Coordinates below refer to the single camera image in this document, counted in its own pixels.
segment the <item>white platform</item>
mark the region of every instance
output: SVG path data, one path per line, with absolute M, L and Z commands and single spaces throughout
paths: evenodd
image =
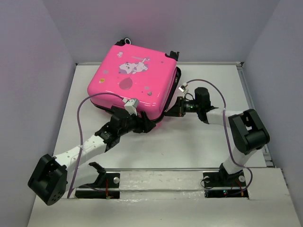
M 120 188 L 129 190 L 122 199 L 61 199 L 46 206 L 37 197 L 28 227 L 300 227 L 281 170 L 253 174 L 248 200 L 204 198 L 197 171 L 122 172 Z
M 182 83 L 196 78 L 214 83 L 225 96 L 227 110 L 249 108 L 236 66 L 179 67 L 182 70 L 180 80 Z M 77 66 L 54 154 L 63 153 L 80 143 L 76 112 L 79 103 L 88 96 L 87 86 L 97 69 L 98 65 Z M 208 84 L 197 82 L 189 85 L 192 93 L 196 87 L 208 88 L 212 104 L 217 107 L 223 106 L 219 94 Z M 175 97 L 180 95 L 180 92 L 175 92 Z M 84 139 L 99 130 L 109 119 L 109 114 L 96 108 L 88 100 L 80 111 Z M 218 168 L 228 155 L 223 127 L 204 124 L 195 113 L 189 113 L 183 118 L 165 117 L 161 126 L 148 135 L 129 133 L 121 138 L 116 147 L 95 157 L 93 161 L 106 169 Z M 262 150 L 249 160 L 247 166 L 266 167 Z

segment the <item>white wall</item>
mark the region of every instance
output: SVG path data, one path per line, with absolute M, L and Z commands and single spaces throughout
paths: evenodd
M 244 61 L 279 0 L 44 0 L 76 62 L 125 36 L 180 61 Z
M 281 0 L 244 64 L 251 95 L 270 135 L 303 224 L 303 1 Z
M 75 65 L 41 0 L 1 0 L 0 34 L 0 226 L 25 227 L 27 182 L 54 149 Z

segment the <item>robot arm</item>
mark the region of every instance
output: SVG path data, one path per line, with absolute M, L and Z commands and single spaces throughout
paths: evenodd
M 53 157 L 50 155 L 42 156 L 28 181 L 28 186 L 47 205 L 56 203 L 69 189 L 67 187 L 68 181 L 70 181 L 76 167 L 113 148 L 119 143 L 121 136 L 131 131 L 148 133 L 156 126 L 154 122 L 148 119 L 144 111 L 140 113 L 141 117 L 138 116 L 137 104 L 137 99 L 131 99 L 126 102 L 125 109 L 114 109 L 115 112 L 110 121 L 81 146 L 82 155 L 78 165 L 80 146 Z M 98 174 L 105 173 L 105 170 L 97 163 L 90 163 L 89 165 L 94 167 Z M 98 178 L 78 178 L 79 182 L 76 179 L 74 186 L 94 183 L 95 180 L 98 180 Z
M 197 113 L 199 120 L 207 124 L 218 124 L 223 126 L 223 109 L 213 107 L 210 102 L 208 90 L 205 87 L 195 89 L 195 99 L 186 100 L 184 97 L 177 97 L 175 105 L 167 111 L 167 116 L 183 117 L 185 113 Z M 220 180 L 228 180 L 238 175 L 249 158 L 269 143 L 269 134 L 260 120 L 257 112 L 253 109 L 247 111 L 226 111 L 226 126 L 230 127 L 235 148 L 232 150 L 232 157 L 229 156 L 220 166 Z

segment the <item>suitcase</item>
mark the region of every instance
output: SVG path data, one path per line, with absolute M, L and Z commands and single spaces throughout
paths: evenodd
M 88 94 L 110 92 L 124 98 L 137 98 L 137 112 L 145 111 L 155 123 L 163 119 L 177 88 L 181 70 L 179 52 L 169 55 L 130 44 L 125 38 L 111 47 L 88 86 Z M 95 96 L 91 102 L 113 113 L 124 103 L 115 96 Z

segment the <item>sticker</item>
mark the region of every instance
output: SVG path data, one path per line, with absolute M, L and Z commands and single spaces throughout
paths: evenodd
M 148 70 L 148 64 L 145 64 L 146 58 L 142 59 L 142 61 L 138 61 L 135 63 L 126 62 L 122 65 L 119 65 L 119 73 L 122 74 L 135 74 L 137 72 L 145 72 Z
M 121 58 L 123 55 L 123 52 L 119 52 L 119 54 L 117 54 L 118 58 Z
M 133 80 L 130 77 L 123 79 L 119 83 L 119 87 L 123 90 L 128 90 L 133 86 Z
M 145 59 L 145 61 L 150 61 L 150 60 L 151 60 L 149 57 L 146 57 L 146 58 L 138 58 L 138 57 L 132 56 L 132 58 L 136 58 L 136 59 L 139 59 L 139 60 L 144 60 L 144 59 Z

